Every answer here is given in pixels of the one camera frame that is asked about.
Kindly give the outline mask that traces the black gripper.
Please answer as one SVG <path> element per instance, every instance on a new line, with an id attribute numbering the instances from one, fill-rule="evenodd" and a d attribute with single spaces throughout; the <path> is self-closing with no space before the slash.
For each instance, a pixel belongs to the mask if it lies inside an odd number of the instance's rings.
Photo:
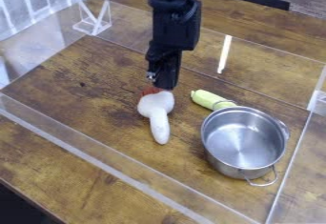
<path id="1" fill-rule="evenodd" d="M 195 49 L 200 37 L 202 2 L 199 0 L 148 0 L 152 7 L 152 38 L 145 58 L 147 79 L 171 91 L 178 82 L 182 51 Z"/>

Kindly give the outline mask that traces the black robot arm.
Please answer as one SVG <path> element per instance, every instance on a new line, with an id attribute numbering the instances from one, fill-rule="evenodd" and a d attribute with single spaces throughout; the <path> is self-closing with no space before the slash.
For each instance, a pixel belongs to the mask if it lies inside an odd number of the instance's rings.
<path id="1" fill-rule="evenodd" d="M 156 88 L 176 86 L 182 52 L 195 49 L 200 38 L 199 0 L 148 0 L 152 8 L 152 38 L 145 59 L 147 79 Z"/>

